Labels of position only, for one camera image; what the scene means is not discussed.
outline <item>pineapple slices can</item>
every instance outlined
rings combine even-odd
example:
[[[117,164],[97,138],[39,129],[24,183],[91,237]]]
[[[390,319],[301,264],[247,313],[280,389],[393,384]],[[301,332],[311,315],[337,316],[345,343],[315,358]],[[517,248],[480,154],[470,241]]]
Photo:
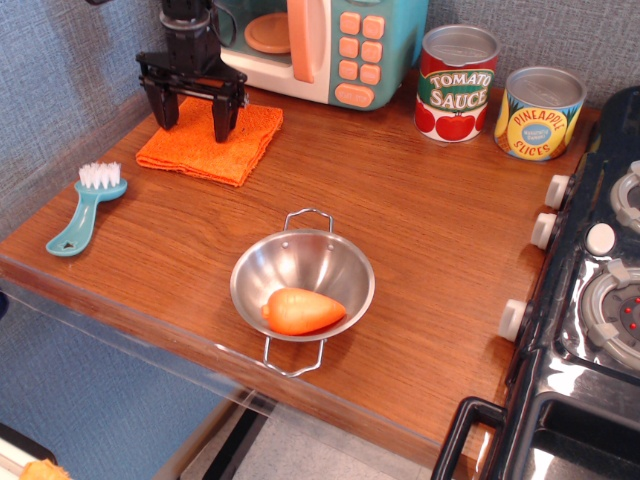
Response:
[[[517,158],[544,161],[564,153],[587,96],[575,75],[552,67],[527,67],[507,78],[494,137]]]

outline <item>black stove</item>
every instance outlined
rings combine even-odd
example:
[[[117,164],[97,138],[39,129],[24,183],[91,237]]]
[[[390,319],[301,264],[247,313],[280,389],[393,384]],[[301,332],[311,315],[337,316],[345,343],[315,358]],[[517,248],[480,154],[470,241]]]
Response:
[[[546,204],[534,296],[500,325],[517,347],[506,406],[463,400],[433,479],[452,477],[476,423],[495,429],[480,478],[640,479],[640,87],[609,99]]]

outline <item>wooden countertop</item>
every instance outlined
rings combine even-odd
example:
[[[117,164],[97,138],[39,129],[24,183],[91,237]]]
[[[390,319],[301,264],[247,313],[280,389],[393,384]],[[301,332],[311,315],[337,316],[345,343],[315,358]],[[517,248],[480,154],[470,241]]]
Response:
[[[427,466],[458,402],[504,404],[513,345],[497,336],[509,298],[526,301],[544,252],[529,244],[554,174],[571,174],[597,119],[583,111],[569,151],[544,163],[504,154],[485,131],[440,144],[413,125],[415,72],[391,103],[356,112],[249,89],[285,120],[244,186],[144,169],[142,122],[105,155],[129,182],[99,207],[80,255],[45,244],[70,220],[70,185],[0,245],[0,274],[104,323],[224,373],[278,401]],[[376,291],[353,328],[326,344],[322,367],[297,379],[262,366],[264,336],[236,312],[231,271],[242,253],[315,207],[371,261]],[[326,229],[320,216],[299,224]],[[316,343],[274,341],[285,369],[312,364]]]

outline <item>pineapple illustration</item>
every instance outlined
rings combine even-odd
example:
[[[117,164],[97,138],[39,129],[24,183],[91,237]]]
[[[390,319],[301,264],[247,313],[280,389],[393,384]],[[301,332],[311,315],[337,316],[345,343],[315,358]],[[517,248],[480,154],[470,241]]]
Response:
[[[567,131],[560,141],[560,144],[553,150],[553,152],[551,152],[551,155],[549,155],[550,158],[555,158],[561,155],[567,149],[567,145],[569,145],[571,136],[573,135],[573,130],[576,128],[576,122],[578,121],[580,108],[581,105],[578,105],[569,109],[569,111],[566,113],[565,116],[567,117]]]
[[[504,98],[502,99],[502,108],[500,110],[500,117],[496,123],[496,143],[500,148],[502,148],[505,152],[509,152],[511,147],[509,146],[509,121],[511,117],[513,117],[518,110],[521,110],[523,107],[518,103],[510,95],[505,93]]]

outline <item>gray wall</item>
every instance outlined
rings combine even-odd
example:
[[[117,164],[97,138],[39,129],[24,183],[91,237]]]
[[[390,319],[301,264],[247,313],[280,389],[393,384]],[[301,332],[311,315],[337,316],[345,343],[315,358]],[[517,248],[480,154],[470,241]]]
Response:
[[[588,86],[587,103],[600,107],[640,84],[637,5],[431,0],[427,28],[486,28],[503,44],[498,86],[523,66],[572,69]],[[2,2],[0,240],[149,113],[134,57],[163,48],[159,11],[160,0]]]
[[[637,0],[431,0],[427,29],[468,23],[502,43],[495,85],[518,68],[546,65],[576,72],[587,105],[640,84]]]
[[[0,2],[0,240],[150,109],[135,54],[159,0]]]

